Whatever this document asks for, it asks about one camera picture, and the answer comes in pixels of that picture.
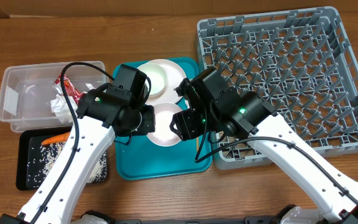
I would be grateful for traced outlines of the bowl with nuts and crumbs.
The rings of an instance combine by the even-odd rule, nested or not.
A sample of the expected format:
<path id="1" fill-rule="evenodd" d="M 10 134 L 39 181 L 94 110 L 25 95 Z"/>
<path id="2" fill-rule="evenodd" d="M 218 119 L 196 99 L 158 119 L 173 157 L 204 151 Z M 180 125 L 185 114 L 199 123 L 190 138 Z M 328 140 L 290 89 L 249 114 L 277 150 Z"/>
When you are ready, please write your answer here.
<path id="1" fill-rule="evenodd" d="M 170 147 L 178 144 L 181 139 L 171 131 L 170 123 L 173 115 L 182 109 L 174 103 L 159 103 L 154 106 L 155 131 L 148 133 L 148 139 L 162 147 Z"/>

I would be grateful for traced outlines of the white napkin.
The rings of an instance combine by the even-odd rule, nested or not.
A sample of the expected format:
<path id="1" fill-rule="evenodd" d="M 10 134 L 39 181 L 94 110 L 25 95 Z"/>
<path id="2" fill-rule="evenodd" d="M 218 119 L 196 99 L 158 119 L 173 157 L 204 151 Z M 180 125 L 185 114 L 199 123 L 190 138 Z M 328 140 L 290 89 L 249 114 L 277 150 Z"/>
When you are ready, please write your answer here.
<path id="1" fill-rule="evenodd" d="M 78 104 L 74 101 L 72 97 L 68 96 L 68 98 L 70 100 L 70 104 L 74 112 L 76 113 Z M 73 117 L 71 115 L 71 112 L 68 108 L 67 101 L 64 96 L 59 95 L 57 93 L 55 99 L 50 101 L 50 106 L 51 106 L 52 113 L 55 114 L 59 122 L 61 122 L 62 124 L 68 124 L 73 122 Z"/>
<path id="2" fill-rule="evenodd" d="M 86 83 L 85 85 L 89 90 L 94 90 L 94 86 L 92 84 Z"/>

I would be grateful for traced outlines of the orange carrot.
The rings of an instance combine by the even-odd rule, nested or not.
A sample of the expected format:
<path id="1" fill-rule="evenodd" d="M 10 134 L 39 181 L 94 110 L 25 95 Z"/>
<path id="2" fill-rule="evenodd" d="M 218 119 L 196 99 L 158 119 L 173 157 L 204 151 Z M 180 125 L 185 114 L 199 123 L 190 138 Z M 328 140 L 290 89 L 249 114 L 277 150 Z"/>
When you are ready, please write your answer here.
<path id="1" fill-rule="evenodd" d="M 68 138 L 70 137 L 70 132 L 59 134 L 54 137 L 50 137 L 44 141 L 42 141 L 41 145 L 48 145 L 48 144 L 55 144 L 59 142 L 66 142 Z"/>

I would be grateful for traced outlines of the red snack wrapper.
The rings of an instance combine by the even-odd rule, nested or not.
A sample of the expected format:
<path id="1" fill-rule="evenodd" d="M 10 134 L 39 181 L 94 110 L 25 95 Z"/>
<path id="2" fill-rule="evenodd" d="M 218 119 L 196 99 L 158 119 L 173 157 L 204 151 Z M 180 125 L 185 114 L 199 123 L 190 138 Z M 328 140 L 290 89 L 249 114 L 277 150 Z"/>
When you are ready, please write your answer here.
<path id="1" fill-rule="evenodd" d="M 61 78 L 61 75 L 59 75 L 58 78 L 54 81 L 53 87 L 54 87 L 54 89 L 56 89 L 56 91 L 59 95 L 63 96 L 63 90 L 62 90 L 60 78 Z M 85 94 L 84 92 L 78 91 L 66 75 L 64 75 L 64 77 L 63 77 L 63 86 L 64 86 L 64 89 L 65 89 L 67 95 L 72 97 L 76 103 L 78 103 L 78 101 L 80 100 L 82 95 Z"/>

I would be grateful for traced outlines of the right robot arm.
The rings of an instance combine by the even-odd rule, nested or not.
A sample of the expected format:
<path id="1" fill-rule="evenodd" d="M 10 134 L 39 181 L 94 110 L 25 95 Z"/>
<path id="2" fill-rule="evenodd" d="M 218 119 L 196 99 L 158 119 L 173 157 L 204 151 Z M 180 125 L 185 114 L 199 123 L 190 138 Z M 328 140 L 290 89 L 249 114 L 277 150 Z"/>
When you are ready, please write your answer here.
<path id="1" fill-rule="evenodd" d="M 358 223 L 358 182 L 349 178 L 302 140 L 277 109 L 254 91 L 240 96 L 209 67 L 175 88 L 189 109 L 175 113 L 170 129 L 182 141 L 222 132 L 248 144 L 281 168 L 316 209 L 284 208 L 271 223 Z"/>

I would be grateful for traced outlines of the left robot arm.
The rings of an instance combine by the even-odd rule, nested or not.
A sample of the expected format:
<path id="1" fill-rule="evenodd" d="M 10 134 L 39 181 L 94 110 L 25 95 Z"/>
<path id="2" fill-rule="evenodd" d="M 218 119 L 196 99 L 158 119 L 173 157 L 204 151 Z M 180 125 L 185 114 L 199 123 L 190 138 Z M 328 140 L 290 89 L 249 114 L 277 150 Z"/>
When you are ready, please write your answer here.
<path id="1" fill-rule="evenodd" d="M 68 105 L 73 127 L 60 155 L 20 212 L 2 214 L 0 223 L 70 223 L 90 174 L 115 138 L 155 131 L 154 108 L 146 104 L 151 87 L 144 72 L 122 64 L 110 83 L 82 95 L 77 109 Z"/>

